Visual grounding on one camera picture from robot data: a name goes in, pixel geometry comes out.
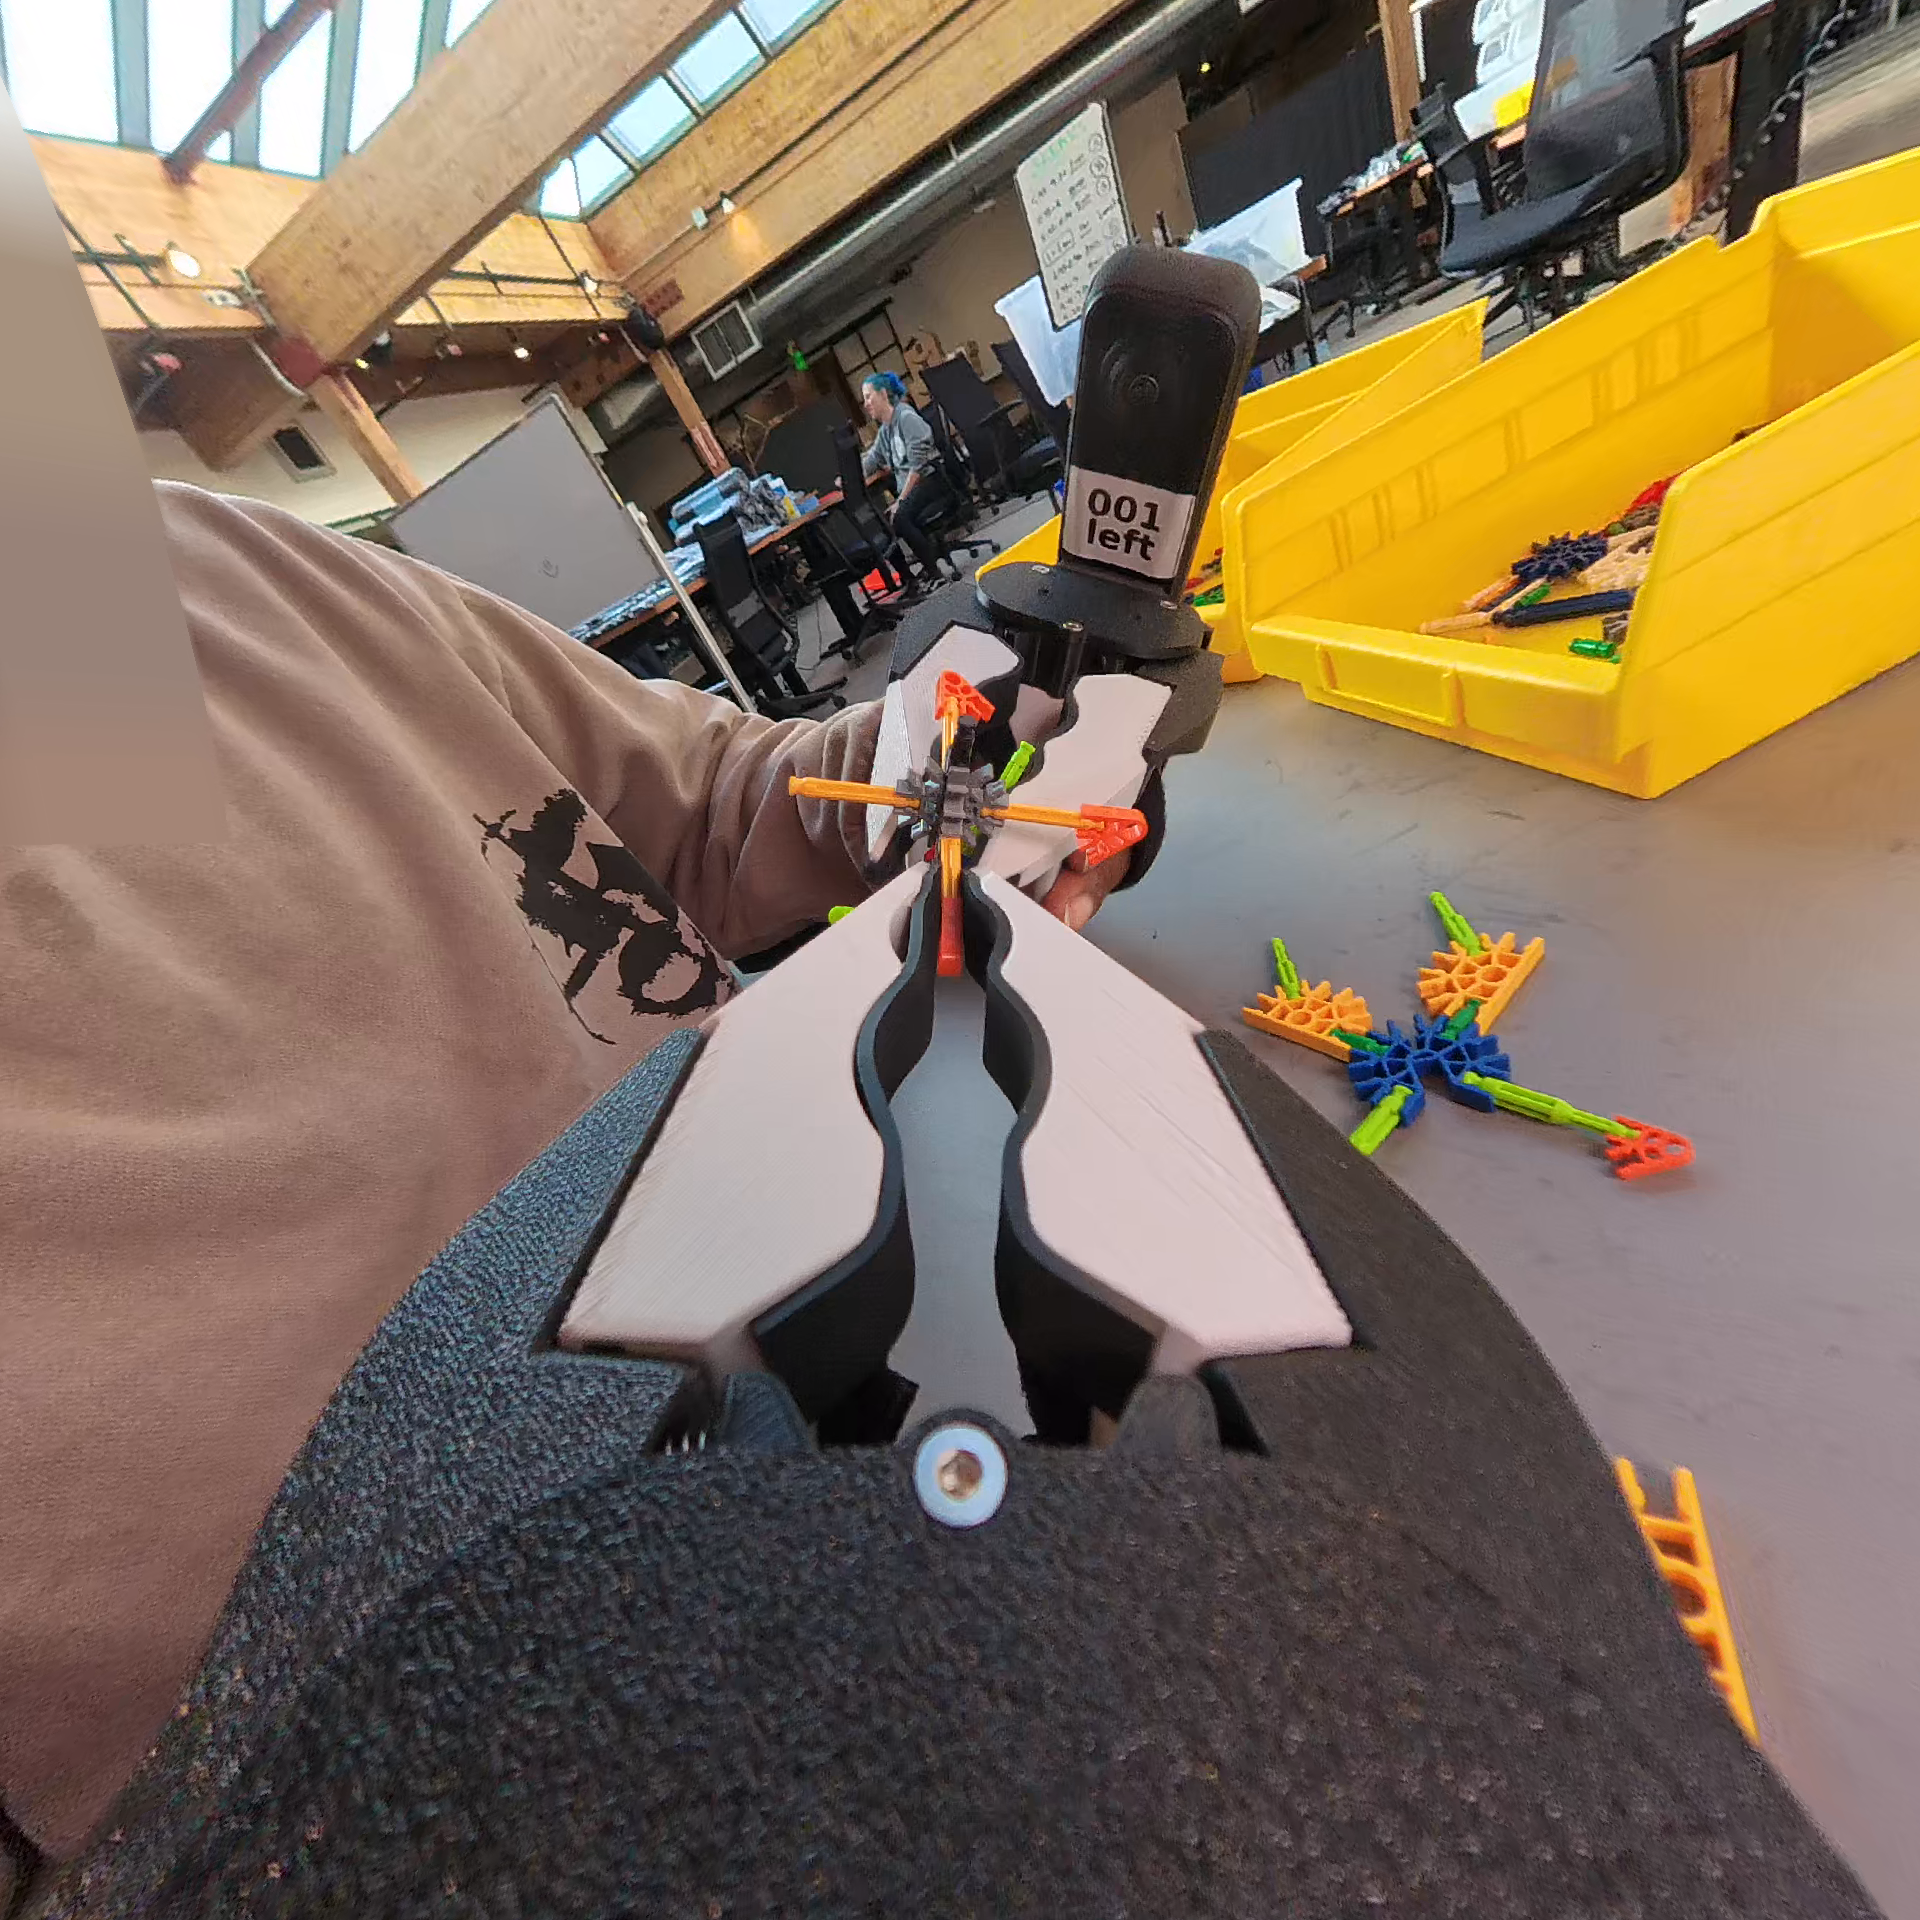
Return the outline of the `cluttered background work table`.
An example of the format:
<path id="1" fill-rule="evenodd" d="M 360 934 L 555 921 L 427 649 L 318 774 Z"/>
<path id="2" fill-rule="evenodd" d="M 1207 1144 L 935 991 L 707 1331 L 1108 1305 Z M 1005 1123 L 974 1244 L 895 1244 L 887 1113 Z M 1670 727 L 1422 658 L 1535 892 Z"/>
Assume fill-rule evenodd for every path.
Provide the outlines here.
<path id="1" fill-rule="evenodd" d="M 856 620 L 865 614 L 856 604 L 861 590 L 861 569 L 841 555 L 841 546 L 833 541 L 833 526 L 841 520 L 841 484 L 826 484 L 823 496 L 797 496 L 782 490 L 782 513 L 742 513 L 742 508 L 769 508 L 771 496 L 758 490 L 733 490 L 727 496 L 712 513 L 686 521 L 686 534 L 707 534 L 727 520 L 733 520 L 754 579 L 765 583 L 769 604 L 777 604 L 777 613 L 801 607 L 808 599 L 818 599 L 836 630 L 849 634 Z M 616 641 L 644 630 L 647 620 L 669 620 L 679 613 L 679 594 L 686 599 L 702 599 L 707 594 L 707 561 L 696 541 L 669 546 L 665 553 L 665 579 L 644 583 L 640 594 L 590 613 L 585 620 L 580 620 L 568 634 L 590 645 L 590 649 L 609 649 Z"/>

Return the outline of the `small blue connector green rods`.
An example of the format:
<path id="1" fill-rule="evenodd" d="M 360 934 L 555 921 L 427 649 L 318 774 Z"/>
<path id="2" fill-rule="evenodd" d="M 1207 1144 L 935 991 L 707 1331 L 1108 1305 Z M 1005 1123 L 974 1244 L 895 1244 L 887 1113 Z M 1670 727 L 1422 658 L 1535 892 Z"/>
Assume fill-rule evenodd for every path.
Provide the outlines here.
<path id="1" fill-rule="evenodd" d="M 988 774 L 1005 782 L 1005 790 L 1012 798 L 1012 786 L 1021 782 L 1021 774 L 1027 774 L 1031 753 L 1038 753 L 1038 745 L 1018 745 L 1018 749 L 1005 760 L 1005 770 L 988 770 L 988 764 L 987 764 L 987 770 L 988 770 Z"/>

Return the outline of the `yellow fan connector green rod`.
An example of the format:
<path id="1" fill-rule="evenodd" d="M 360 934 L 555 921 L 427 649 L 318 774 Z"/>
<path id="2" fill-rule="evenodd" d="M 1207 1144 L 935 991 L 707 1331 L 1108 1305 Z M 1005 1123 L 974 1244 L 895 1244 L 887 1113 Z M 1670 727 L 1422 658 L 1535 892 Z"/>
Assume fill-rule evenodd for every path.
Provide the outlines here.
<path id="1" fill-rule="evenodd" d="M 1629 1456 L 1615 1456 L 1621 1493 L 1641 1534 L 1641 1544 L 1670 1591 L 1681 1628 L 1697 1649 L 1713 1690 L 1720 1692 L 1725 1713 L 1737 1722 L 1743 1741 L 1758 1744 L 1758 1716 L 1750 1697 L 1750 1678 L 1737 1664 L 1734 1618 L 1725 1605 L 1725 1589 L 1718 1575 L 1718 1550 L 1706 1534 L 1706 1513 L 1697 1501 L 1695 1472 L 1670 1472 L 1670 1505 L 1655 1513 L 1645 1484 Z"/>

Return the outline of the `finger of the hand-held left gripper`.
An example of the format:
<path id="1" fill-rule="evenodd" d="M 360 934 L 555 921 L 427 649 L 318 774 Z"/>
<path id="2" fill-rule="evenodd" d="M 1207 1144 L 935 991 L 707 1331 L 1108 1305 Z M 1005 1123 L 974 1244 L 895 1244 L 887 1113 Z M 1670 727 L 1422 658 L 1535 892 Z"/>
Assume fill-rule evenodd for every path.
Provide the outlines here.
<path id="1" fill-rule="evenodd" d="M 1012 786 L 1012 805 L 1076 815 L 1084 805 L 1139 805 L 1148 782 L 1148 734 L 1155 733 L 1170 688 L 1148 674 L 1084 674 L 1072 718 L 1038 749 Z M 1076 835 L 1043 826 L 1005 826 L 988 835 L 974 868 L 998 875 L 1027 892 L 1049 888 L 1059 865 L 1076 850 Z"/>
<path id="2" fill-rule="evenodd" d="M 878 734 L 873 734 L 873 786 L 904 786 L 919 782 L 923 760 L 941 745 L 941 674 L 959 671 L 973 680 L 988 702 L 994 718 L 974 727 L 973 764 L 987 764 L 988 774 L 1005 770 L 1012 753 L 1012 710 L 1021 696 L 1021 658 L 982 630 L 946 623 L 905 671 L 895 671 L 882 688 L 878 710 Z M 1012 829 L 994 829 L 994 841 L 987 845 L 982 865 L 988 875 L 1021 875 L 1021 857 L 1012 845 Z M 894 875 L 905 862 L 905 818 L 894 811 L 869 805 L 865 811 L 865 865 Z"/>

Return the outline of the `pile of toy pieces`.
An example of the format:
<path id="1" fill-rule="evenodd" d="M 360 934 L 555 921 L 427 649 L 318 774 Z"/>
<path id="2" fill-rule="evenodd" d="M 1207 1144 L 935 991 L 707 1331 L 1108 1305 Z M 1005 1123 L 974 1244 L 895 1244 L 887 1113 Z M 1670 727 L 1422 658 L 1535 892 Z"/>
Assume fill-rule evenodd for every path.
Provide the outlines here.
<path id="1" fill-rule="evenodd" d="M 1681 476 L 1641 484 L 1596 534 L 1554 534 L 1529 541 L 1490 590 L 1458 613 L 1426 620 L 1429 641 L 1495 645 L 1505 634 L 1547 634 L 1570 658 L 1615 665 L 1624 658 L 1632 604 L 1653 575 L 1665 496 Z"/>

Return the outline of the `yellow storage bin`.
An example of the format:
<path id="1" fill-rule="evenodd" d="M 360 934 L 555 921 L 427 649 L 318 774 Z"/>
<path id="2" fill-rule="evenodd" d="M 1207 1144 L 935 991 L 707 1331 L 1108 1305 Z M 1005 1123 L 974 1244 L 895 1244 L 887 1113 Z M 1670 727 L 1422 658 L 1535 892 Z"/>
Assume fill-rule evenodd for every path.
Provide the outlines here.
<path id="1" fill-rule="evenodd" d="M 1222 508 L 1225 607 L 1323 710 L 1665 798 L 1920 645 L 1920 157 L 1764 202 L 1570 320 L 1270 464 Z M 1432 634 L 1529 541 L 1670 483 L 1602 620 Z"/>
<path id="2" fill-rule="evenodd" d="M 1059 658 L 1064 698 L 1076 674 L 1139 671 L 1127 645 L 1190 645 L 1217 658 L 1225 686 L 1285 674 L 1285 641 L 1268 620 L 1292 604 L 1315 561 L 1311 520 L 1334 483 L 1334 453 L 1362 453 L 1368 437 L 1478 367 L 1484 301 L 1416 324 L 1277 390 L 1213 407 L 1175 483 L 1139 483 L 1121 467 L 1072 467 L 1064 513 L 988 561 L 946 613 L 923 613 L 923 641 L 994 630 L 982 590 L 1006 590 L 1006 649 L 1049 649 L 1049 620 L 1084 623 L 1084 653 Z"/>

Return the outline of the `grey rolling partition board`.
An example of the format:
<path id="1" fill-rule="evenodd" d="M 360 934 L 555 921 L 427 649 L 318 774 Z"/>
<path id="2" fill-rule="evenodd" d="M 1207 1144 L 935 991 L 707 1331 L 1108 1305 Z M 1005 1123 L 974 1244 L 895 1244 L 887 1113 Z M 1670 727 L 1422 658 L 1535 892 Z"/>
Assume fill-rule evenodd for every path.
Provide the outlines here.
<path id="1" fill-rule="evenodd" d="M 616 496 L 560 394 L 530 402 L 510 432 L 448 467 L 387 513 L 387 535 L 422 563 L 478 583 L 555 630 L 665 579 L 647 520 Z M 702 613 L 679 594 L 696 649 L 754 715 Z"/>

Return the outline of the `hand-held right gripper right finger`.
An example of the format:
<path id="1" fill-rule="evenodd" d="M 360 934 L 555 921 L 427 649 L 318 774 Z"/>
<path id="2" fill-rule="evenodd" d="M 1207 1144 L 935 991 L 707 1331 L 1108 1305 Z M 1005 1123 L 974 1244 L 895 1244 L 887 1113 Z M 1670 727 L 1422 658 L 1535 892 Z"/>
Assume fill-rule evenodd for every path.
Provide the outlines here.
<path id="1" fill-rule="evenodd" d="M 982 1062 L 1012 1108 L 994 1299 L 1038 1441 L 1087 1442 L 1142 1379 L 1344 1350 L 1352 1321 L 1195 1025 L 1005 879 L 963 884 Z"/>

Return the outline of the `black office chair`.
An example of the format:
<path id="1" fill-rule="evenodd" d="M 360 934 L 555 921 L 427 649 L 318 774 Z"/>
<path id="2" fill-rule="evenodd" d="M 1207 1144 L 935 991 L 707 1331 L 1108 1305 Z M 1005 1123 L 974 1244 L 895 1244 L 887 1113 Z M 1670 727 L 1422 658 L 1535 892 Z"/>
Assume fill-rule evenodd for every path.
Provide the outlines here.
<path id="1" fill-rule="evenodd" d="M 946 357 L 919 369 L 935 410 L 965 449 L 974 484 L 998 504 L 1012 496 L 1049 496 L 1064 483 L 1064 459 L 1049 437 L 1027 442 L 1006 402 L 994 402 L 988 386 L 965 357 Z"/>
<path id="2" fill-rule="evenodd" d="M 806 686 L 801 641 L 758 590 L 733 513 L 695 526 L 712 613 L 729 641 L 729 665 L 754 702 L 771 718 L 806 718 L 813 710 L 847 710 L 841 686 Z"/>
<path id="3" fill-rule="evenodd" d="M 1682 0 L 1554 0 L 1522 126 L 1522 192 L 1499 198 L 1490 141 L 1440 88 L 1416 105 L 1440 198 L 1440 272 L 1499 272 L 1526 324 L 1624 279 L 1621 220 L 1687 162 Z"/>

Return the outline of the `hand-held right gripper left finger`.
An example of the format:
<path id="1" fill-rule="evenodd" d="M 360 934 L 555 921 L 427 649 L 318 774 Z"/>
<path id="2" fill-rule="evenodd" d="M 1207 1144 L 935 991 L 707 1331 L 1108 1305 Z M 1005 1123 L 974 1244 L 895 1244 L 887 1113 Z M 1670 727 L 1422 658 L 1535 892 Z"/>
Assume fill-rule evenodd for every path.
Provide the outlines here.
<path id="1" fill-rule="evenodd" d="M 769 1369 L 808 1419 L 887 1374 L 917 1299 L 894 1094 L 935 1017 L 941 875 L 882 884 L 696 1029 L 560 1345 Z"/>

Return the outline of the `grey snowflake connector cluster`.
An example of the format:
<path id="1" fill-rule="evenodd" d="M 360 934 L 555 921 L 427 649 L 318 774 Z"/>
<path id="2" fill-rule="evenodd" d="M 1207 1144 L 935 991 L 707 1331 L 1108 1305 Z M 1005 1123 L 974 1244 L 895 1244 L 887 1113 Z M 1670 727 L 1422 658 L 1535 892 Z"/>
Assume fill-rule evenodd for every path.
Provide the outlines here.
<path id="1" fill-rule="evenodd" d="M 930 845 L 953 837 L 963 857 L 974 857 L 998 835 L 988 811 L 1006 799 L 1005 782 L 988 770 L 946 770 L 941 760 L 930 760 L 917 778 L 904 778 L 894 798 L 910 837 Z"/>

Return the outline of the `person's left forearm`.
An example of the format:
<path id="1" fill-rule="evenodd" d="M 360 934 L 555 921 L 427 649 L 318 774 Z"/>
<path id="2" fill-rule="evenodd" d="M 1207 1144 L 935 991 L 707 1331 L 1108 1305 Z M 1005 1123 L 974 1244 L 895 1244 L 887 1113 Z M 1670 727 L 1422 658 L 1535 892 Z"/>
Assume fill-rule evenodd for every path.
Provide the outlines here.
<path id="1" fill-rule="evenodd" d="M 722 960 L 782 947 L 869 892 L 865 811 L 806 799 L 789 782 L 865 782 L 878 702 L 777 723 L 616 665 L 596 686 L 604 770 L 590 799 Z"/>

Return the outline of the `grey desk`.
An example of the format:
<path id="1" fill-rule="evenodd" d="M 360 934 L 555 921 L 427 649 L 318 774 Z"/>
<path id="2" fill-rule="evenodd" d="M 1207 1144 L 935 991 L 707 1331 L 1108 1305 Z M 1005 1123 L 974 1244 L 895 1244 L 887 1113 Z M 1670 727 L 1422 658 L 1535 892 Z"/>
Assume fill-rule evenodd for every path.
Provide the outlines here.
<path id="1" fill-rule="evenodd" d="M 1268 938 L 1402 1017 L 1429 892 L 1547 938 L 1526 1087 L 1695 1140 L 1596 1154 L 1443 1097 L 1377 1154 L 1505 1292 L 1608 1454 L 1687 1465 L 1764 1748 L 1914 1916 L 1914 665 L 1641 805 L 1306 702 L 1222 698 L 1166 850 L 1093 938 L 1234 1029 L 1338 1131 L 1338 1066 L 1238 1029 Z"/>

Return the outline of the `white writing board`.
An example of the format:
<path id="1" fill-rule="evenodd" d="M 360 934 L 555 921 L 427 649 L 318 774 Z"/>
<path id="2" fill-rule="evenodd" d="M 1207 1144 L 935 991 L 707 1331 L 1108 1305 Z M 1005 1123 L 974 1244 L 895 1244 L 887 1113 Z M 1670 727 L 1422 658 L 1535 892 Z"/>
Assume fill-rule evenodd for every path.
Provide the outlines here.
<path id="1" fill-rule="evenodd" d="M 1133 240 L 1104 104 L 1018 162 L 1018 198 L 1053 327 L 1084 320 L 1093 279 Z"/>

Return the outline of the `large blue connector fan assembly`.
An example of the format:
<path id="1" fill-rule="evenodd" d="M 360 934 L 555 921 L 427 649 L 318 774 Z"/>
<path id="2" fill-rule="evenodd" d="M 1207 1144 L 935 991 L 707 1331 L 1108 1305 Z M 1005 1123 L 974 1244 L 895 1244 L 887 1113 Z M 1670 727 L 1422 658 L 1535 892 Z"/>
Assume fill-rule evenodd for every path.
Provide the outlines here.
<path id="1" fill-rule="evenodd" d="M 1522 1116 L 1593 1140 L 1624 1187 L 1695 1167 L 1695 1140 L 1675 1131 L 1522 1087 L 1499 1045 L 1499 1017 L 1539 970 L 1547 938 L 1484 934 L 1443 892 L 1429 892 L 1429 910 L 1443 926 L 1443 944 L 1416 970 L 1409 1025 L 1375 1025 L 1362 991 L 1311 982 L 1285 938 L 1268 944 L 1270 991 L 1238 1013 L 1245 1029 L 1344 1069 L 1344 1087 L 1365 1113 L 1352 1131 L 1362 1159 L 1409 1131 L 1426 1097 L 1443 1094 L 1478 1116 Z"/>

